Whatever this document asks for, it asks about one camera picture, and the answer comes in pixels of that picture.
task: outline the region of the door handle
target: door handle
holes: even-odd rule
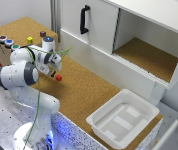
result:
[[[85,8],[81,10],[81,23],[80,23],[80,31],[81,34],[87,33],[89,30],[85,28],[85,12],[90,10],[90,7],[85,5]]]

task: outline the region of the green cable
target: green cable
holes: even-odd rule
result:
[[[59,52],[59,53],[63,53],[63,52],[66,52],[66,53],[65,53],[64,56],[61,58],[61,61],[59,62],[57,68],[59,67],[59,65],[60,65],[60,63],[62,62],[63,58],[65,57],[65,55],[68,53],[68,51],[69,51],[70,49],[72,49],[72,47],[70,47],[69,49],[67,49],[67,50],[65,50],[65,51]],[[35,63],[35,61],[34,61],[34,58],[33,58],[32,53],[29,51],[28,48],[26,48],[26,50],[28,51],[29,55],[31,56],[31,58],[32,58],[32,60],[33,60],[33,62],[34,62],[34,65],[35,65],[35,67],[36,67],[36,63]],[[36,119],[37,119],[37,117],[38,117],[39,106],[40,106],[40,79],[39,79],[39,74],[38,74],[38,106],[37,106],[37,112],[36,112],[36,116],[35,116],[33,125],[32,125],[32,127],[31,127],[31,130],[30,130],[30,132],[29,132],[28,138],[26,139],[26,142],[25,142],[25,145],[24,145],[23,150],[26,148],[27,142],[28,142],[28,140],[29,140],[29,137],[30,137],[30,135],[31,135],[31,133],[32,133],[33,127],[34,127],[35,122],[36,122]]]

